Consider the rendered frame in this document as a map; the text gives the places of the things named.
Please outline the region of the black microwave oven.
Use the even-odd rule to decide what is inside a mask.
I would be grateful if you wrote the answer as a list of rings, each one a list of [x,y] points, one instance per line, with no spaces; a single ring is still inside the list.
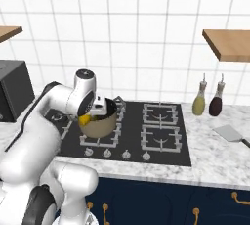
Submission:
[[[34,98],[25,61],[0,60],[0,122],[16,122]]]

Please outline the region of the beige cooking pot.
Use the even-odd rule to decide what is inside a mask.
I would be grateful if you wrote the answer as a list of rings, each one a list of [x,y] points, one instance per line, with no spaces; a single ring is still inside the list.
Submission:
[[[106,115],[92,116],[90,121],[83,125],[78,122],[78,125],[83,134],[90,138],[103,138],[109,135],[116,127],[117,106],[111,99],[105,99],[107,106]]]

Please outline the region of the black gas hob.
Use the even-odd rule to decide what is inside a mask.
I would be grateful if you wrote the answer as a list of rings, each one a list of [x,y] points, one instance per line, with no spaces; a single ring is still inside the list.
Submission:
[[[46,118],[56,125],[62,135],[59,155],[191,166],[183,112],[179,104],[124,102],[119,98],[114,102],[117,106],[116,128],[103,138],[87,137],[76,122],[58,111],[50,110]],[[90,157],[84,155],[86,148],[94,151]],[[106,149],[111,150],[109,158],[103,156]],[[131,153],[129,159],[122,157],[126,150]],[[149,161],[142,158],[145,152],[150,154]]]

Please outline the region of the yellow oil bottle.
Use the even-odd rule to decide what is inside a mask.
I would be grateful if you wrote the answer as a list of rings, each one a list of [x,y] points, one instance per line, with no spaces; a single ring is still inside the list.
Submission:
[[[207,86],[206,78],[199,83],[198,93],[192,103],[192,113],[202,115],[205,109],[205,89]]]

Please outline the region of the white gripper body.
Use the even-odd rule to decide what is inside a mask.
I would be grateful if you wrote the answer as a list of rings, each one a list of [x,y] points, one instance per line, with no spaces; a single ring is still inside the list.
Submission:
[[[106,98],[103,95],[97,95],[96,99],[89,111],[90,115],[106,115],[107,114],[107,103]]]

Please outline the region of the dark vinegar bottle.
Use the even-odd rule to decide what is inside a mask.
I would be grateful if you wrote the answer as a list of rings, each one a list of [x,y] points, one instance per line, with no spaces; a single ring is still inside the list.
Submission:
[[[211,116],[218,116],[222,111],[222,106],[223,106],[222,95],[223,95],[225,85],[226,84],[223,79],[221,79],[218,82],[215,96],[213,97],[209,105],[209,114]]]

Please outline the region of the navy drawer front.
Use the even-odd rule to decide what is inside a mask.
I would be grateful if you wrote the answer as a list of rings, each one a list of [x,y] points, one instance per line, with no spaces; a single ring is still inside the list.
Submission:
[[[210,188],[200,225],[250,225],[250,191]]]

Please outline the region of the grey metal spatula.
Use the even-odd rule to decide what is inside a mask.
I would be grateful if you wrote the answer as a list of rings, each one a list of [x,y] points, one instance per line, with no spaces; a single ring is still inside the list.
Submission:
[[[223,137],[228,142],[243,143],[250,148],[250,141],[245,139],[239,132],[237,132],[231,125],[224,125],[214,128],[214,131]]]

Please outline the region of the wooden wall shelf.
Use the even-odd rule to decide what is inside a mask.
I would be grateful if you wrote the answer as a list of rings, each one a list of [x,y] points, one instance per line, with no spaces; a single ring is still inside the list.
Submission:
[[[202,36],[220,62],[250,63],[250,30],[203,29]]]
[[[0,26],[0,43],[22,32],[21,26]]]

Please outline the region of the yellow lemon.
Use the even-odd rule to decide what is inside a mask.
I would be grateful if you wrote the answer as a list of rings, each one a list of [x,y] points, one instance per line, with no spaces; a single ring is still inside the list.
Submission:
[[[81,115],[78,117],[78,124],[80,126],[86,126],[92,119],[93,117],[90,114]]]

